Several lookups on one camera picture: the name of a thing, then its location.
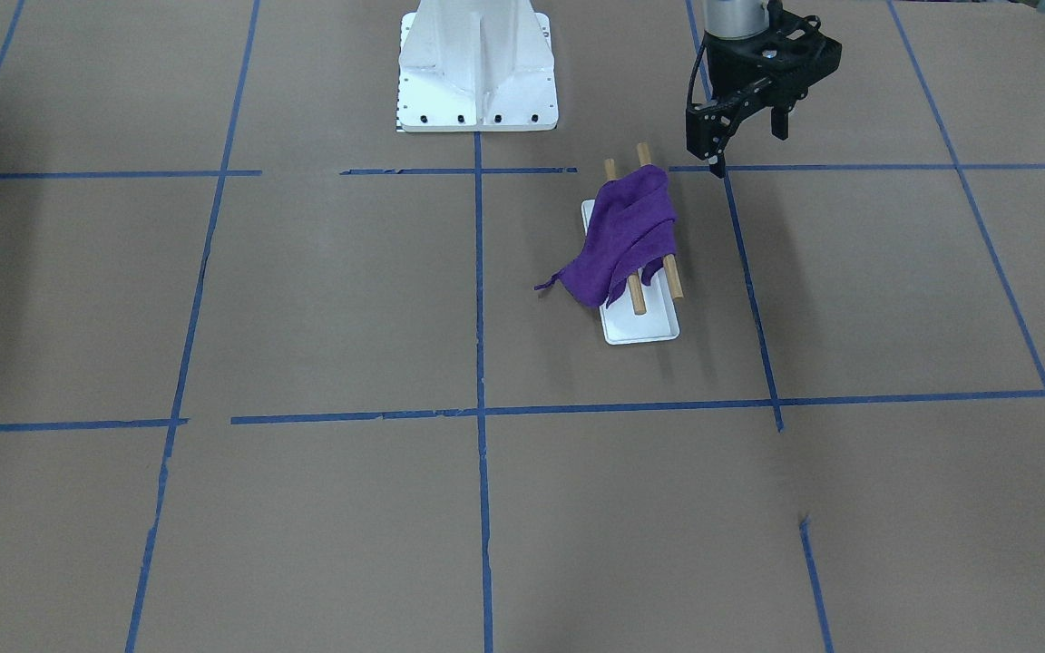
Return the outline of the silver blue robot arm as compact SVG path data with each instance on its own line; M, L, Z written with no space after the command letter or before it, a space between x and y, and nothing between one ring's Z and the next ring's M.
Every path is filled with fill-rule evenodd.
M780 1L705 1L686 92L686 149L714 177L727 177L726 149L743 122L768 111L772 136L786 140L789 114L838 70L842 43L821 24Z

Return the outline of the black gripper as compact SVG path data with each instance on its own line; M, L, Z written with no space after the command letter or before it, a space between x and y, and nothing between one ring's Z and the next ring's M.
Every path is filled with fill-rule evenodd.
M770 103L771 135L789 137L789 115L810 86L837 71L845 47L822 33L820 17L783 5L709 5L713 100L686 104L686 149L727 177L726 148L739 125Z

